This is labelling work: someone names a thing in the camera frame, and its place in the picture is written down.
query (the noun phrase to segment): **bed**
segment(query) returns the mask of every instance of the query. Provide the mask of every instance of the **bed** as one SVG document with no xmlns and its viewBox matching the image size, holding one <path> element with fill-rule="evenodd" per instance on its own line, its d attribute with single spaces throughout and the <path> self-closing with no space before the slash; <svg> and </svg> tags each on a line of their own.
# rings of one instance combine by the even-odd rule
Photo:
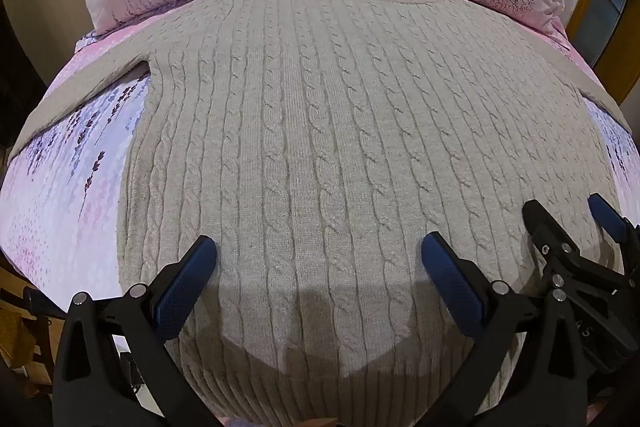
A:
<svg viewBox="0 0 640 427">
<path fill-rule="evenodd" d="M 113 15 L 115 26 L 101 36 L 94 33 L 81 39 L 41 104 L 99 57 L 149 28 L 175 23 L 198 0 L 169 1 L 127 22 Z M 564 55 L 599 85 L 593 71 L 566 36 L 563 38 L 559 20 L 549 24 L 552 29 L 546 33 L 520 27 L 553 54 Z M 121 295 L 126 290 L 121 286 L 118 266 L 122 253 L 118 253 L 116 229 L 118 220 L 123 219 L 118 202 L 126 187 L 127 155 L 145 112 L 151 79 L 149 63 L 139 63 L 28 140 L 9 165 L 0 192 L 0 247 L 15 267 L 62 309 L 80 290 L 89 289 L 94 299 Z M 606 150 L 621 213 L 640 224 L 638 150 L 619 118 L 591 97 L 585 97 L 584 105 Z M 267 413 L 246 415 L 265 423 L 287 423 L 287 419 Z"/>
</svg>

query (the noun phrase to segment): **bedsheet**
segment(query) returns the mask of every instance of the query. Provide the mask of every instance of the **bedsheet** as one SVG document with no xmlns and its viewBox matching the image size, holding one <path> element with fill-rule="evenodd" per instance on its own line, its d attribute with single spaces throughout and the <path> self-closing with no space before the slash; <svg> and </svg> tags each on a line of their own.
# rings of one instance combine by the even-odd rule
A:
<svg viewBox="0 0 640 427">
<path fill-rule="evenodd" d="M 152 20 L 85 46 L 49 92 Z M 558 49 L 557 42 L 540 38 Z M 572 58 L 574 52 L 563 53 Z M 584 61 L 574 62 L 594 76 Z M 123 292 L 116 261 L 118 195 L 149 79 L 142 74 L 116 82 L 32 140 L 11 163 L 0 190 L 0 247 L 62 309 L 80 290 L 89 290 L 96 299 Z M 638 150 L 606 112 L 588 100 L 585 103 L 609 153 L 622 212 L 640 224 Z"/>
</svg>

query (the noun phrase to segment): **beige sweater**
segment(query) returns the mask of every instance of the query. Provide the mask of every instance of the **beige sweater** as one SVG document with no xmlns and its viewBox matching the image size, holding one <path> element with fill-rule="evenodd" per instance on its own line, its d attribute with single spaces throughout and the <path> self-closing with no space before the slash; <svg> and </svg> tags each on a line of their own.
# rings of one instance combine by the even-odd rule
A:
<svg viewBox="0 0 640 427">
<path fill-rule="evenodd" d="M 56 90 L 18 149 L 140 60 L 152 80 L 120 194 L 121 282 L 215 240 L 215 276 L 168 347 L 218 414 L 415 422 L 470 347 L 420 263 L 432 230 L 520 290 L 538 276 L 520 215 L 537 198 L 585 256 L 613 260 L 586 204 L 617 199 L 581 95 L 622 115 L 500 14 L 197 0 Z"/>
</svg>

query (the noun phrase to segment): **metal rivet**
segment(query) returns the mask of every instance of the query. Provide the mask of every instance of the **metal rivet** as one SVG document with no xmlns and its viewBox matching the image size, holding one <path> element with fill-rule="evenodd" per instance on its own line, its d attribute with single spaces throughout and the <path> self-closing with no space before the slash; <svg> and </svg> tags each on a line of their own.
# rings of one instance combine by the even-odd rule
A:
<svg viewBox="0 0 640 427">
<path fill-rule="evenodd" d="M 129 290 L 129 295 L 134 299 L 142 297 L 146 293 L 146 286 L 143 284 L 134 284 Z"/>
<path fill-rule="evenodd" d="M 76 293 L 74 295 L 74 298 L 71 299 L 71 302 L 73 302 L 73 304 L 78 304 L 78 305 L 82 304 L 84 301 L 86 301 L 86 293 L 84 292 Z"/>
<path fill-rule="evenodd" d="M 504 281 L 494 281 L 494 283 L 492 283 L 491 285 L 491 288 L 498 295 L 507 295 L 510 290 L 509 285 Z"/>
<path fill-rule="evenodd" d="M 553 290 L 551 295 L 553 295 L 554 299 L 556 301 L 558 301 L 558 302 L 562 302 L 562 301 L 564 301 L 566 299 L 566 293 L 564 293 L 564 290 L 561 290 L 561 289 L 558 289 L 558 288 Z"/>
<path fill-rule="evenodd" d="M 561 288 L 564 286 L 564 279 L 559 273 L 554 273 L 551 277 L 551 282 L 554 284 L 556 288 Z"/>
</svg>

